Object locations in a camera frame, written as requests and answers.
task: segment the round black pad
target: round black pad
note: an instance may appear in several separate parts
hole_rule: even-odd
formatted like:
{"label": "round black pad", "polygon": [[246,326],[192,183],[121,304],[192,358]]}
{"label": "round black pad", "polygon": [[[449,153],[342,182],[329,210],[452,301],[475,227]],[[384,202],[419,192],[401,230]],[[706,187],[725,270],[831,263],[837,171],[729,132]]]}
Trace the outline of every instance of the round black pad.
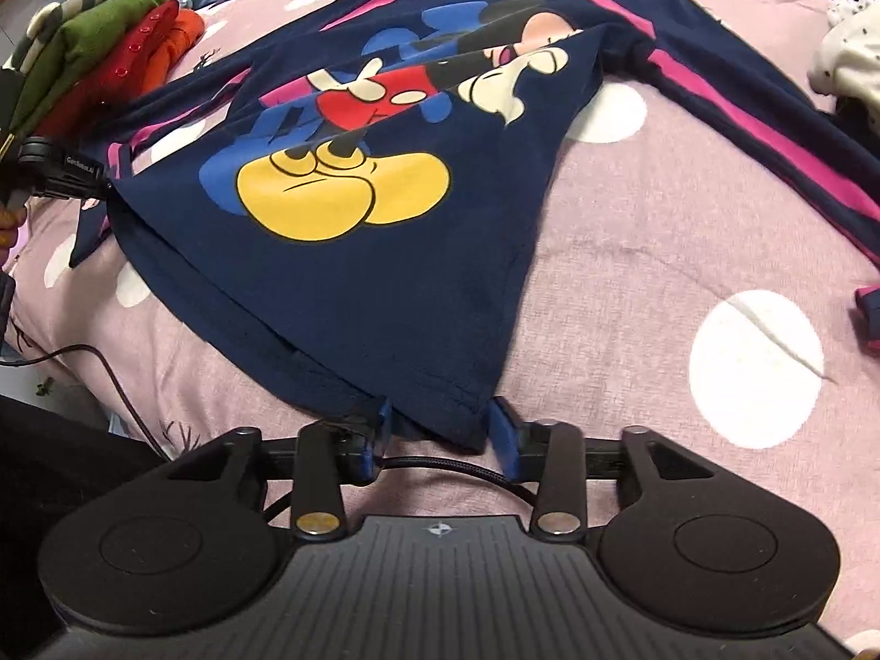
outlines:
{"label": "round black pad", "polygon": [[221,619],[267,584],[276,543],[259,514],[201,482],[110,494],[68,516],[40,551],[59,612],[116,635],[170,635]]}
{"label": "round black pad", "polygon": [[100,547],[104,560],[125,573],[168,573],[195,558],[201,533],[177,518],[129,518],[107,531]]}
{"label": "round black pad", "polygon": [[598,557],[655,618],[727,637],[816,620],[839,572],[837,544],[815,516],[721,471],[653,483],[610,520]]}
{"label": "round black pad", "polygon": [[675,532],[675,547],[695,566],[721,573],[744,573],[769,563],[776,536],[738,515],[703,515]]}

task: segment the polka dot bedsheet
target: polka dot bedsheet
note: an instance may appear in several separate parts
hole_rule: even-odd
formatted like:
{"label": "polka dot bedsheet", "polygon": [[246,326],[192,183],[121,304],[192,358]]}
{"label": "polka dot bedsheet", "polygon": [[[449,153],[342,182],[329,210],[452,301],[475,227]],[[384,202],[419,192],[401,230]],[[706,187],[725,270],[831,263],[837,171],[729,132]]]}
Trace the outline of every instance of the polka dot bedsheet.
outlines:
{"label": "polka dot bedsheet", "polygon": [[[331,1],[202,10],[207,30],[173,76]],[[828,0],[695,1],[807,89]],[[135,169],[222,116],[167,135]],[[179,323],[113,239],[67,268],[77,205],[32,209],[12,265],[12,318],[24,334],[10,341],[31,356],[96,345],[175,454],[241,425],[296,434],[309,417]],[[811,206],[715,131],[638,81],[606,81],[560,151],[499,392],[524,417],[590,436],[653,427],[818,515],[843,556],[823,622],[854,650],[880,646],[880,362],[861,351],[851,299],[876,280]],[[65,363],[124,415],[98,361]],[[395,471],[349,492],[355,515],[525,513],[491,487],[438,472]],[[591,522],[610,518],[613,489],[597,483],[590,494]]]}

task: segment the black cable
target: black cable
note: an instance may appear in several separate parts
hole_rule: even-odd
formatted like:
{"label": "black cable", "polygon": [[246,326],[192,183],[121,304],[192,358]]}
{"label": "black cable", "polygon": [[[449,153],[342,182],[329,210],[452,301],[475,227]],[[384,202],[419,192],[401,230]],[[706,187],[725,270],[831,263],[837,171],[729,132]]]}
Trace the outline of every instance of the black cable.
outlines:
{"label": "black cable", "polygon": [[290,506],[290,492],[285,493],[280,499],[272,502],[268,508],[263,511],[263,521],[267,524],[276,519],[276,515],[280,515]]}
{"label": "black cable", "polygon": [[[529,491],[520,484],[507,480],[497,471],[492,471],[483,466],[468,464],[466,461],[447,459],[441,456],[389,456],[382,461],[382,470],[386,469],[436,469],[438,471],[452,471],[454,474],[465,474],[481,481],[487,481],[496,487],[500,487],[516,498],[534,506],[538,500],[535,493]],[[283,513],[290,505],[290,492],[285,493],[276,502],[273,502],[263,511],[263,520],[266,523],[274,521],[277,515]]]}
{"label": "black cable", "polygon": [[164,449],[162,449],[160,444],[156,441],[156,438],[151,434],[151,431],[147,428],[147,425],[144,424],[144,420],[141,419],[141,415],[138,414],[138,410],[135,410],[134,405],[132,405],[129,401],[128,396],[122,389],[122,385],[120,384],[119,379],[117,379],[116,377],[116,373],[113,372],[113,368],[110,367],[110,363],[107,361],[107,358],[104,357],[104,354],[100,351],[100,349],[94,348],[91,345],[67,345],[66,348],[57,349],[54,352],[50,352],[49,354],[44,354],[43,357],[36,357],[32,360],[0,360],[0,367],[29,367],[33,364],[40,364],[41,362],[54,360],[54,358],[60,357],[62,354],[67,354],[68,352],[91,352],[101,361],[101,364],[104,365],[104,370],[107,370],[107,376],[110,377],[110,382],[113,383],[113,388],[116,389],[116,394],[119,395],[120,399],[122,400],[122,404],[125,405],[125,408],[129,410],[131,418],[135,421],[138,430],[141,430],[141,434],[144,435],[144,438],[151,446],[151,449],[153,449],[153,452],[156,452],[156,454],[160,456],[160,458],[162,458],[164,461],[170,461],[171,458],[164,452]]}

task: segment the person's hand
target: person's hand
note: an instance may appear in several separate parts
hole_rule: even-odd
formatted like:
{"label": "person's hand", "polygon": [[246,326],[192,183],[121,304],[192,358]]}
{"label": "person's hand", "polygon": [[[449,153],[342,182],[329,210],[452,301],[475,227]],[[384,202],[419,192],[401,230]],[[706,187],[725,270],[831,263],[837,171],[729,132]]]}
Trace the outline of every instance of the person's hand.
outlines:
{"label": "person's hand", "polygon": [[19,228],[28,220],[28,209],[9,211],[0,206],[0,266],[9,259],[9,251],[19,242]]}

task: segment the green folded clothing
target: green folded clothing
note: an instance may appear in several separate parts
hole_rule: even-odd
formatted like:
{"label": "green folded clothing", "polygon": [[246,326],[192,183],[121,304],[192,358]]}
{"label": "green folded clothing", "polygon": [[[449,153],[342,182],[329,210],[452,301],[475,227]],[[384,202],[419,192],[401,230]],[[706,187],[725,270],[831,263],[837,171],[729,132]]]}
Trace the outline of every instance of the green folded clothing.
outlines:
{"label": "green folded clothing", "polygon": [[28,136],[56,102],[165,0],[107,0],[61,25],[25,79],[10,129]]}

